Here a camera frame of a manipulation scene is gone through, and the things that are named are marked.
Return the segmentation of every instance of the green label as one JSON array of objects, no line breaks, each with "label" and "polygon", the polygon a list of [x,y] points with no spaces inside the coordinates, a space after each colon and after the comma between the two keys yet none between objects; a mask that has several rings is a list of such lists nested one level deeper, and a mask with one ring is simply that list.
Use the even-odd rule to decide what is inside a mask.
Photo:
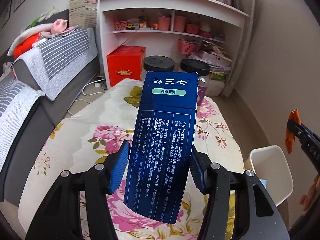
[{"label": "green label", "polygon": [[153,94],[164,94],[164,95],[172,95],[172,96],[184,96],[186,94],[185,90],[181,89],[162,89],[162,88],[154,88],[152,90]]}]

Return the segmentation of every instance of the orange box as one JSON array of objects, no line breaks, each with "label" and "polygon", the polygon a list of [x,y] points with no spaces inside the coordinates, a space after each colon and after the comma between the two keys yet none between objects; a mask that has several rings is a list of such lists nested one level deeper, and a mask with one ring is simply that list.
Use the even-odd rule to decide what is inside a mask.
[{"label": "orange box", "polygon": [[120,46],[107,56],[110,86],[125,78],[141,80],[140,73],[146,56],[146,47]]}]

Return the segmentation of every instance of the pink pig toy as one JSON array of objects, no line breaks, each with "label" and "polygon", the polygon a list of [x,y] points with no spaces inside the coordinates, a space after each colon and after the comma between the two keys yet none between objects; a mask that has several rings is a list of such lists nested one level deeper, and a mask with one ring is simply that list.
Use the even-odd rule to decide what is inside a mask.
[{"label": "pink pig toy", "polygon": [[56,20],[51,27],[51,34],[61,33],[66,30],[68,25],[68,20],[58,19]]}]

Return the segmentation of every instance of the toothpaste box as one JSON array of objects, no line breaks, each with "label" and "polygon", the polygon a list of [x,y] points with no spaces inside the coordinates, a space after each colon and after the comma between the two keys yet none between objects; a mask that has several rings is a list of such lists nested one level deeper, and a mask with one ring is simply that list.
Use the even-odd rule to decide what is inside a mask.
[{"label": "toothpaste box", "polygon": [[124,204],[174,224],[187,181],[198,74],[148,72],[134,129]]}]

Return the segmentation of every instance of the metal bolt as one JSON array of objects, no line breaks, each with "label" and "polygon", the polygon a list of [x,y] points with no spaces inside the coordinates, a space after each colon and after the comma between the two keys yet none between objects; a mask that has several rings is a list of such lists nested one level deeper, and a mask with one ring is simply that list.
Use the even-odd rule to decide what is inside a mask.
[{"label": "metal bolt", "polygon": [[68,177],[69,174],[70,174],[69,171],[63,171],[63,172],[61,172],[61,176],[62,176],[62,177]]},{"label": "metal bolt", "polygon": [[104,168],[104,165],[102,163],[98,163],[96,166],[95,166],[95,169],[100,171]]},{"label": "metal bolt", "polygon": [[211,163],[211,168],[213,168],[214,170],[218,170],[220,169],[220,165],[218,163]]},{"label": "metal bolt", "polygon": [[247,170],[245,173],[246,173],[248,176],[250,176],[250,177],[253,177],[253,176],[254,176],[254,172],[251,171],[251,170]]}]

